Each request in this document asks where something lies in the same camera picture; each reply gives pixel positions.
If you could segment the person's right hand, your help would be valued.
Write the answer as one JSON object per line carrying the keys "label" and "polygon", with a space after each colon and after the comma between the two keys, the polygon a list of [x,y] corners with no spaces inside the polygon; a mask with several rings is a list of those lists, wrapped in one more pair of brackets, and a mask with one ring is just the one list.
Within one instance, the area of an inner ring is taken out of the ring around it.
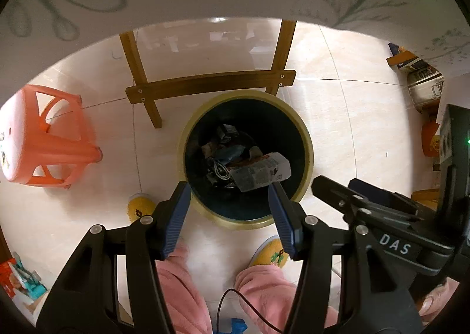
{"label": "person's right hand", "polygon": [[446,281],[429,292],[417,303],[418,313],[424,326],[430,324],[440,314],[459,284],[458,281],[447,278]]}

